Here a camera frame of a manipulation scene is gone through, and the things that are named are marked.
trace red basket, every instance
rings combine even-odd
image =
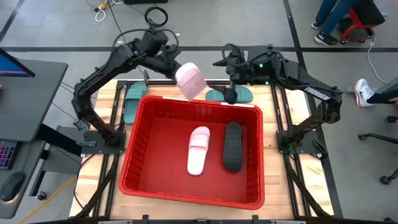
[[[243,168],[223,165],[226,124],[242,126]],[[203,172],[187,171],[192,131],[210,129]],[[264,204],[262,112],[253,105],[145,96],[140,101],[119,188],[125,195],[256,210]]]

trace keyboard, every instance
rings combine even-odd
[[[18,152],[17,143],[17,141],[0,139],[0,170],[11,169]]]

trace computer mouse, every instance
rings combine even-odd
[[[18,194],[22,183],[24,183],[24,179],[25,174],[23,172],[15,172],[11,174],[1,187],[0,199],[3,202],[12,200]]]

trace concrete floor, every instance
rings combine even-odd
[[[222,46],[227,42],[237,45],[264,45],[273,43],[279,47],[293,47],[292,35],[282,0],[169,0],[161,5],[169,14],[166,27],[180,33],[181,46]],[[89,0],[99,4],[100,0]],[[310,28],[321,0],[289,0],[298,39],[301,47],[323,47],[314,43]],[[0,7],[0,30],[6,24],[18,0],[4,1]],[[388,14],[385,24],[376,28],[375,47],[398,47],[398,6],[395,0],[376,1],[382,12]],[[153,4],[133,6],[143,13]],[[136,10],[119,5],[113,7],[122,30],[147,27],[144,17]],[[0,47],[107,47],[118,30],[107,11],[103,22],[95,22],[95,13],[84,0],[25,0],[16,18],[8,29]],[[127,35],[127,39],[140,37],[141,33]],[[365,44],[347,44],[338,47],[369,47]],[[102,65],[109,52],[10,52],[24,59],[66,62],[69,69],[64,82],[72,85],[87,77],[95,67]],[[284,52],[291,60],[297,60],[294,52]],[[309,74],[315,78],[337,85],[341,89],[352,86],[359,78],[366,78],[371,86],[382,85],[373,75],[366,59],[366,53],[303,53]],[[371,53],[371,59],[379,75],[391,80],[396,75],[398,53]],[[207,78],[227,78],[223,68],[211,64],[221,59],[221,52],[182,52],[179,62],[196,63]],[[149,72],[151,78],[162,75]],[[132,71],[117,78],[140,78],[141,73]],[[72,96],[59,89],[54,103],[73,114],[70,104]],[[391,174],[398,168],[398,150],[393,144],[368,139],[361,142],[360,133],[374,132],[398,137],[396,124],[386,123],[385,117],[397,114],[395,105],[376,105],[359,109],[352,96],[343,97],[341,121],[324,125],[326,146],[330,152],[331,166],[336,188],[345,218],[382,220],[391,217],[398,220],[398,196],[395,185],[381,185],[379,178]],[[72,126],[73,120],[51,106],[45,124],[55,128],[58,125]],[[46,174],[41,190],[49,195],[73,178],[68,174]],[[53,199],[29,222],[65,219],[72,202],[69,186]],[[16,216],[1,223],[15,223],[33,211],[42,202],[25,196]]]

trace person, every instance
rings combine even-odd
[[[322,30],[315,36],[315,41],[327,47],[337,44],[338,40],[332,37],[331,33],[357,1],[358,0],[340,0],[333,12],[331,12],[337,0],[323,0],[321,8],[319,8],[315,18],[315,22],[311,24],[311,27],[316,30],[323,26]]]
[[[356,95],[356,104],[360,108],[373,106],[376,103],[398,105],[398,90],[375,93],[363,78],[355,83],[354,92]]]

